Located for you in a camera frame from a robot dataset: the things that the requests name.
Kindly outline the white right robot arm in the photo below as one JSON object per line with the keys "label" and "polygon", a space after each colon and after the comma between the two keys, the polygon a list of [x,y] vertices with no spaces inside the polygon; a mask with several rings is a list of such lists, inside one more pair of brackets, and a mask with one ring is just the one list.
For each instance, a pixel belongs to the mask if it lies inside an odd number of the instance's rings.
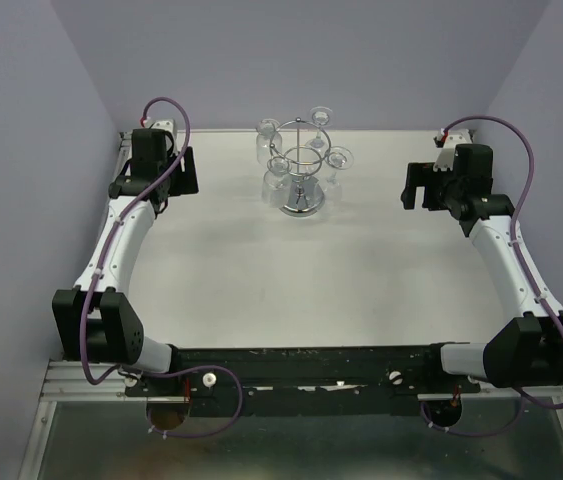
{"label": "white right robot arm", "polygon": [[506,325],[485,344],[445,343],[425,362],[421,379],[441,392],[457,375],[498,388],[563,385],[563,306],[547,288],[513,222],[514,206],[492,191],[493,151],[481,144],[444,148],[434,162],[408,165],[401,202],[447,211],[481,255]]}

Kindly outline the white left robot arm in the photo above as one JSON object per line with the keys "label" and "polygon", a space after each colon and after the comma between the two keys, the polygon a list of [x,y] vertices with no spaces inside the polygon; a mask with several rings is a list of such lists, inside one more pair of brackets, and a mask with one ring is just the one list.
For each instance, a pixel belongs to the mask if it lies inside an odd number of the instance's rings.
{"label": "white left robot arm", "polygon": [[170,198],[198,191],[193,150],[177,148],[174,121],[132,131],[128,158],[108,189],[95,250],[74,286],[52,299],[67,359],[149,372],[149,384],[162,395],[181,387],[176,348],[147,336],[128,293],[141,245]]}

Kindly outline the etched front wine glass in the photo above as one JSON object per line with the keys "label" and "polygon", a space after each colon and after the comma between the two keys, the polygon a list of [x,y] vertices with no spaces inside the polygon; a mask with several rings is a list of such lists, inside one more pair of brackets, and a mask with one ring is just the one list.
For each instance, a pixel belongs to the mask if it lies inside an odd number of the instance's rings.
{"label": "etched front wine glass", "polygon": [[268,161],[262,183],[262,200],[266,205],[281,208],[286,204],[292,184],[289,169],[289,162],[282,157]]}

